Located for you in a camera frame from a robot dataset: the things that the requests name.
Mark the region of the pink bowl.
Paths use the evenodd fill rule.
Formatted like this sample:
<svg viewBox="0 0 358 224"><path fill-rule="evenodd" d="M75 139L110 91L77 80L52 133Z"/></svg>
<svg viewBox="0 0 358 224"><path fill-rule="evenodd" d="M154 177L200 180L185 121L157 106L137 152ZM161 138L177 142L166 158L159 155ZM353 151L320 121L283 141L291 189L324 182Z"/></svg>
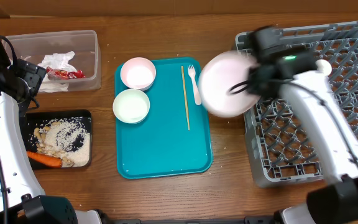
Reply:
<svg viewBox="0 0 358 224"><path fill-rule="evenodd" d="M155 65L149 59L135 57L122 65L120 78L126 87L146 91L152 86L156 73Z"/></svg>

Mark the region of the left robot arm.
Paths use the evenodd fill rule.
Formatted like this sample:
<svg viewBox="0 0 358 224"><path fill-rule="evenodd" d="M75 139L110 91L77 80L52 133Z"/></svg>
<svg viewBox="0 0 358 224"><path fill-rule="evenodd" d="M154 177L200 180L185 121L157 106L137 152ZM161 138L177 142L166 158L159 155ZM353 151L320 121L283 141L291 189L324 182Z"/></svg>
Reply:
<svg viewBox="0 0 358 224"><path fill-rule="evenodd" d="M20 121L46 70L8 56L0 35L0 223L101 223L96 210L78 211L65 197L47 196L30 165Z"/></svg>

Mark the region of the white bowl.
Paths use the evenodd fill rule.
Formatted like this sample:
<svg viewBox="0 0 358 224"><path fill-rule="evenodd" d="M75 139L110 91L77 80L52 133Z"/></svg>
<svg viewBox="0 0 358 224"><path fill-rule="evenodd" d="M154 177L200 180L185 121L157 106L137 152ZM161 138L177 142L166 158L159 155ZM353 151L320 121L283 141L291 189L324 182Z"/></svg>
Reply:
<svg viewBox="0 0 358 224"><path fill-rule="evenodd" d="M114 99L112 110L115 117L127 124L142 122L149 113L149 97L141 90L127 89Z"/></svg>

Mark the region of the white plastic cup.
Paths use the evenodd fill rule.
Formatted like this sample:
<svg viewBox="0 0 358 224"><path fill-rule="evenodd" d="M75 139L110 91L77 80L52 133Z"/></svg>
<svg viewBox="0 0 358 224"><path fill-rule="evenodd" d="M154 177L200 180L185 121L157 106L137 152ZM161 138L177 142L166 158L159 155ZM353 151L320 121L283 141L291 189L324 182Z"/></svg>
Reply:
<svg viewBox="0 0 358 224"><path fill-rule="evenodd" d="M324 59L319 59L316 61L316 65L318 67L318 71L325 76L329 76L332 72L331 64Z"/></svg>

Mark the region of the orange carrot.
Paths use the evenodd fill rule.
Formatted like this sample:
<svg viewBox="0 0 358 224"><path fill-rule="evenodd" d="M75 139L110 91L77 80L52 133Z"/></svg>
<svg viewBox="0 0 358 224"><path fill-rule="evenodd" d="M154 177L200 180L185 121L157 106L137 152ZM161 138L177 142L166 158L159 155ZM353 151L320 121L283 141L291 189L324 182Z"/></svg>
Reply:
<svg viewBox="0 0 358 224"><path fill-rule="evenodd" d="M27 156L48 167L61 168L63 165L63 161L57 157L39 154L31 151L27 151Z"/></svg>

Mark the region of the white napkin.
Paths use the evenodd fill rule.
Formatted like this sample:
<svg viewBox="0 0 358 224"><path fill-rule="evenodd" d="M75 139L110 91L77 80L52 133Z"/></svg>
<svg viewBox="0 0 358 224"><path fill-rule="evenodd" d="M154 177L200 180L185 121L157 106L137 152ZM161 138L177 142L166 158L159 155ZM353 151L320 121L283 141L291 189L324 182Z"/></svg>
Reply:
<svg viewBox="0 0 358 224"><path fill-rule="evenodd" d="M65 70L67 72L76 72L77 69L69 64L69 61L74 56L74 51L70 51L65 54L54 53L52 55L45 55L44 59L38 64L38 66L43 68L50 67L52 69ZM51 82L48 75L44 77L39 89L39 92L42 93L55 93L61 91L68 91L68 84Z"/></svg>

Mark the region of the white round plate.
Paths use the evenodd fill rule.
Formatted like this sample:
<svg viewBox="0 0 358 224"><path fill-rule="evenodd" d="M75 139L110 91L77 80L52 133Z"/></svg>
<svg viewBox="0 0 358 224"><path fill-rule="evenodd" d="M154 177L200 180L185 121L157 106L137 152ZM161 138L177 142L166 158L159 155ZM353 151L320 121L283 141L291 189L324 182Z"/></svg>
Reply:
<svg viewBox="0 0 358 224"><path fill-rule="evenodd" d="M246 81L249 69L256 59L236 51L228 51L213 58L202 69L198 89L203 106L213 115L222 118L239 116L252 108L260 99L246 91L232 94L229 89Z"/></svg>

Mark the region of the red snack wrapper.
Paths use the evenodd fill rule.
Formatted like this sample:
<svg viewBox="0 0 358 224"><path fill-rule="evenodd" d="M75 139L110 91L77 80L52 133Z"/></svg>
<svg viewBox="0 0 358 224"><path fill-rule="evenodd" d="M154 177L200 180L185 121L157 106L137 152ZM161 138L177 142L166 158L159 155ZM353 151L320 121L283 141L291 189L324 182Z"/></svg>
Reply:
<svg viewBox="0 0 358 224"><path fill-rule="evenodd" d="M47 76L49 80L71 80L85 78L81 70L77 72L68 72L66 70L52 69L47 67Z"/></svg>

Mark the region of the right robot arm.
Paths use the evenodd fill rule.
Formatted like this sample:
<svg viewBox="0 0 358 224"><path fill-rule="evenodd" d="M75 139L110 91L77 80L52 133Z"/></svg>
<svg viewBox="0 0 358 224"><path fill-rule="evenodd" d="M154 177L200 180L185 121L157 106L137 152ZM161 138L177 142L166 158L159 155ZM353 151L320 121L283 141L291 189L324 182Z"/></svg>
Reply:
<svg viewBox="0 0 358 224"><path fill-rule="evenodd" d="M358 220L358 139L334 99L331 64L306 49L256 51L248 91L286 99L317 152L326 186L300 205L275 215L279 223L348 223Z"/></svg>

